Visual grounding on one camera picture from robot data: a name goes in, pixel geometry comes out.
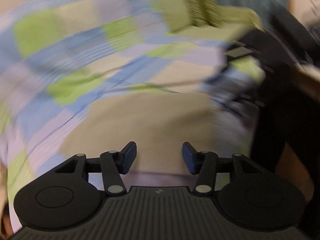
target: chair armrest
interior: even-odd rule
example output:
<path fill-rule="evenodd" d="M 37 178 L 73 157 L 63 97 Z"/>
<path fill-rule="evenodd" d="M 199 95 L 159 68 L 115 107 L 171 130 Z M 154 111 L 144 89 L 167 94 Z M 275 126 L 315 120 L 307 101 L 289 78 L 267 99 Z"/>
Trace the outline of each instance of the chair armrest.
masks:
<path fill-rule="evenodd" d="M 263 31 L 261 19 L 254 10 L 236 6 L 220 6 L 220 8 L 223 21 L 246 23 Z"/>
<path fill-rule="evenodd" d="M 304 60 L 307 52 L 314 62 L 320 60 L 319 43 L 285 7 L 277 5 L 271 15 L 271 24 L 298 59 Z"/>

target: green fabric patch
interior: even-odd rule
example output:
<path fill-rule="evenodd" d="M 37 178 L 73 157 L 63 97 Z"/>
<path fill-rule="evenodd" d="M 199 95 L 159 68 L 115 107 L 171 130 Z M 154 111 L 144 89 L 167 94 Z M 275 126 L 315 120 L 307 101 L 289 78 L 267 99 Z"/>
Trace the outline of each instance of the green fabric patch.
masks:
<path fill-rule="evenodd" d="M 55 102 L 65 106 L 95 89 L 103 81 L 104 79 L 101 78 L 101 74 L 90 74 L 86 67 L 84 67 L 51 84 L 47 88 L 47 92 L 54 97 Z"/>
<path fill-rule="evenodd" d="M 136 31 L 133 17 L 104 24 L 102 28 L 111 46 L 118 51 L 142 42 L 142 38 Z"/>
<path fill-rule="evenodd" d="M 148 93 L 168 93 L 168 91 L 164 90 L 162 87 L 151 83 L 137 84 L 130 87 L 130 91 L 133 93 L 136 92 L 148 92 Z"/>
<path fill-rule="evenodd" d="M 170 31 L 175 32 L 191 25 L 191 17 L 185 0 L 156 0 L 156 8 L 161 12 Z"/>
<path fill-rule="evenodd" d="M 221 27 L 222 19 L 220 7 L 216 0 L 201 0 L 207 22 L 214 27 Z"/>
<path fill-rule="evenodd" d="M 2 135 L 4 133 L 4 130 L 10 124 L 11 119 L 12 119 L 12 116 L 8 110 L 8 107 L 5 106 L 0 101 L 0 135 Z"/>
<path fill-rule="evenodd" d="M 111 23 L 102 25 L 104 32 L 107 35 L 107 38 L 113 38 L 124 33 L 135 30 L 137 27 L 134 24 L 133 17 L 123 18 Z"/>
<path fill-rule="evenodd" d="M 258 66 L 257 60 L 247 56 L 230 61 L 230 66 L 250 76 L 257 84 L 260 84 L 264 77 L 264 71 Z"/>
<path fill-rule="evenodd" d="M 263 25 L 258 14 L 246 7 L 220 6 L 221 20 L 223 22 L 245 23 L 263 31 Z"/>
<path fill-rule="evenodd" d="M 14 25 L 14 33 L 23 57 L 28 57 L 63 38 L 60 22 L 52 10 L 26 16 Z"/>
<path fill-rule="evenodd" d="M 164 35 L 165 35 L 165 36 L 171 36 L 171 37 L 176 36 L 176 34 L 175 34 L 175 33 L 172 33 L 172 32 L 165 32 Z"/>
<path fill-rule="evenodd" d="M 13 204 L 13 200 L 18 191 L 26 184 L 35 179 L 25 150 L 18 154 L 8 165 L 8 200 Z"/>
<path fill-rule="evenodd" d="M 200 0 L 187 0 L 187 4 L 192 18 L 192 25 L 196 27 L 206 25 L 204 9 L 201 7 Z"/>
<path fill-rule="evenodd" d="M 159 12 L 161 11 L 161 8 L 159 7 L 158 3 L 156 0 L 148 0 L 149 4 L 150 4 L 150 8 L 152 11 L 154 12 Z"/>
<path fill-rule="evenodd" d="M 192 50 L 196 44 L 189 41 L 181 41 L 176 43 L 167 44 L 157 49 L 149 51 L 146 55 L 148 57 L 161 57 L 167 59 L 175 59 L 186 54 Z"/>
<path fill-rule="evenodd" d="M 114 49 L 120 51 L 122 49 L 127 49 L 135 44 L 141 43 L 142 38 L 140 38 L 137 31 L 131 31 L 111 38 L 108 41 Z"/>

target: circular mount plate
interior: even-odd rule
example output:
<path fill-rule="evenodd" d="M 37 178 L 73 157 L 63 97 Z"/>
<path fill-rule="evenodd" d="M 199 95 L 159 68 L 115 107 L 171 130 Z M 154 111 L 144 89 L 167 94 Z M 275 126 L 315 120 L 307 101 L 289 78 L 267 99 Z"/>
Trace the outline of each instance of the circular mount plate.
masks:
<path fill-rule="evenodd" d="M 100 202 L 99 191 L 80 176 L 53 172 L 22 188 L 14 209 L 23 225 L 57 230 L 88 219 Z"/>
<path fill-rule="evenodd" d="M 234 223 L 265 231 L 296 224 L 306 205 L 300 190 L 268 173 L 242 175 L 219 192 L 218 203 Z"/>

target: person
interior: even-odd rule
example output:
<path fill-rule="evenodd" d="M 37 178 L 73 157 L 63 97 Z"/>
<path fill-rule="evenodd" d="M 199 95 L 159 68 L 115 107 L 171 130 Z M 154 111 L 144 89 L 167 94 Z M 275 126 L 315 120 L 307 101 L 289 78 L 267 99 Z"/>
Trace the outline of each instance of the person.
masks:
<path fill-rule="evenodd" d="M 265 106 L 254 136 L 251 159 L 275 172 L 287 143 L 307 168 L 314 193 L 299 228 L 312 238 L 320 236 L 320 105 L 294 84 L 292 77 L 276 74 L 258 89 Z"/>
<path fill-rule="evenodd" d="M 9 205 L 4 206 L 2 218 L 1 218 L 1 231 L 0 240 L 8 239 L 13 235 L 12 225 L 10 222 Z"/>

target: ribbed rubber surface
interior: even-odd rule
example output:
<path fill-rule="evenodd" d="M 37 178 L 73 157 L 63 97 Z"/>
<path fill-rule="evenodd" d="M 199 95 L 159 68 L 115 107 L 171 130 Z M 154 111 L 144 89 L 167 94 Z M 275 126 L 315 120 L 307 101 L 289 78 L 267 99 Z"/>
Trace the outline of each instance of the ribbed rubber surface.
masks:
<path fill-rule="evenodd" d="M 109 198 L 99 213 L 77 228 L 41 232 L 23 228 L 11 240 L 300 240 L 296 228 L 250 231 L 234 225 L 212 200 L 191 195 L 186 187 L 133 187 Z"/>

